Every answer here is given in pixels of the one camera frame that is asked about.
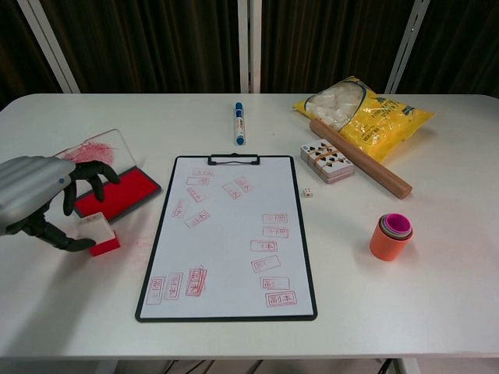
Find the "yellow plastic bag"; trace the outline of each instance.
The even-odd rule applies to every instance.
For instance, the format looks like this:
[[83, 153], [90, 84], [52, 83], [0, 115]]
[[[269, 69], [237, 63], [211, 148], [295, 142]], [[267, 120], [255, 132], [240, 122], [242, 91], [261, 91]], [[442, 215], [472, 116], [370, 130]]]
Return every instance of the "yellow plastic bag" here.
[[319, 118], [378, 161], [434, 116], [379, 96], [354, 76], [293, 108], [308, 118]]

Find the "deck of cards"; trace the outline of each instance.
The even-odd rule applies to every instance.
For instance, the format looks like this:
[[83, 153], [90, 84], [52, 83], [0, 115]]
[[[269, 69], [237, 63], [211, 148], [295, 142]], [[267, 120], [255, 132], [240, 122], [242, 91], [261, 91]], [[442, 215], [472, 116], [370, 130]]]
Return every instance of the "deck of cards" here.
[[325, 139], [305, 144], [300, 148], [302, 160], [326, 183], [336, 182], [353, 173], [352, 162]]

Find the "black clipboard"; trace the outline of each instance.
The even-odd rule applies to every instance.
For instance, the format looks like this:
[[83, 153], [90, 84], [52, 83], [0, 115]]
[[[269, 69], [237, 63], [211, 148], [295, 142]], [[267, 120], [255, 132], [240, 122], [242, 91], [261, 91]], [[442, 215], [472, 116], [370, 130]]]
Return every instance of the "black clipboard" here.
[[[146, 298], [147, 294], [147, 289], [150, 285], [150, 276], [151, 276], [151, 271], [153, 268], [154, 264], [154, 258], [157, 254], [157, 245], [159, 238], [161, 236], [161, 228], [163, 227], [163, 223], [165, 220], [165, 213], [166, 209], [168, 206], [168, 201], [170, 199], [171, 195], [171, 190], [172, 190], [172, 183], [174, 181], [175, 177], [175, 172], [177, 169], [177, 163], [179, 162], [179, 159], [182, 158], [204, 158], [207, 159], [206, 165], [214, 166], [216, 167], [217, 165], [234, 165], [235, 167], [239, 164], [246, 164], [246, 165], [253, 165], [256, 168], [260, 165], [260, 161], [262, 158], [269, 158], [269, 157], [278, 157], [278, 158], [287, 158], [289, 159], [289, 165], [290, 165], [290, 172], [292, 175], [292, 183], [293, 183], [293, 189], [295, 193], [295, 201], [296, 201], [296, 210], [298, 214], [298, 219], [299, 219], [299, 230], [302, 238], [302, 246], [303, 246], [303, 259], [305, 263], [305, 268], [306, 268], [306, 279], [308, 281], [308, 292], [310, 293], [310, 304], [312, 307], [312, 313], [309, 315], [285, 315], [285, 316], [208, 316], [208, 317], [165, 317], [165, 318], [151, 318], [151, 317], [142, 317], [141, 316], [141, 311], [143, 309], [144, 305], [144, 300]], [[152, 248], [152, 252], [150, 254], [150, 259], [149, 263], [147, 265], [147, 271], [146, 275], [144, 277], [143, 281], [143, 286], [140, 292], [140, 298], [139, 302], [136, 308], [136, 313], [135, 313], [136, 320], [139, 322], [262, 322], [262, 321], [310, 321], [314, 320], [317, 317], [317, 303], [315, 299], [315, 292], [313, 289], [313, 280], [312, 280], [312, 273], [310, 269], [310, 260], [309, 260], [309, 255], [308, 255], [308, 248], [306, 244], [306, 236], [305, 236], [305, 228], [303, 225], [303, 215], [302, 215], [302, 209], [299, 201], [299, 190], [298, 190], [298, 184], [296, 181], [296, 170], [295, 170], [295, 165], [294, 165], [294, 160], [291, 156], [286, 156], [286, 155], [270, 155], [270, 156], [259, 156], [256, 154], [237, 154], [237, 153], [231, 153], [231, 154], [212, 154], [210, 156], [178, 156], [175, 159], [175, 164], [172, 170], [172, 174], [170, 177], [170, 182], [168, 184], [168, 191], [165, 196], [165, 202], [163, 204], [163, 208], [161, 211], [161, 218], [159, 220], [159, 224], [157, 227], [157, 232], [156, 236], [154, 239], [154, 245]]]

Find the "wooden rolling pin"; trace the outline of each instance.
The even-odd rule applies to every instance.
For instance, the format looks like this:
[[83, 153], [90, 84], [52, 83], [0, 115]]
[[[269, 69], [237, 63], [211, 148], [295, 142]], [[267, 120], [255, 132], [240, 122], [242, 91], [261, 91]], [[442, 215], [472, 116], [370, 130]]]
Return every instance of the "wooden rolling pin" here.
[[364, 170], [372, 179], [385, 187], [399, 199], [404, 199], [412, 191], [412, 186], [389, 171], [385, 166], [362, 152], [356, 146], [346, 141], [330, 126], [318, 119], [310, 122], [310, 129], [321, 138], [326, 139], [350, 159], [355, 165]]

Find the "robotic hand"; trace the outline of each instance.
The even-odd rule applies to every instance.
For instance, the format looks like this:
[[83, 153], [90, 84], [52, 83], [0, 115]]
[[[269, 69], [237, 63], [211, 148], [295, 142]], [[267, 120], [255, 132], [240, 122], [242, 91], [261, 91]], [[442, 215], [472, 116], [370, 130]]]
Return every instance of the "robotic hand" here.
[[0, 236], [24, 231], [28, 235], [70, 252], [95, 245], [92, 239], [72, 239], [45, 220], [52, 199], [64, 189], [66, 216], [76, 201], [76, 181], [87, 180], [99, 201], [104, 188], [99, 174], [111, 183], [119, 177], [107, 164], [90, 161], [75, 164], [57, 157], [17, 157], [0, 164]]

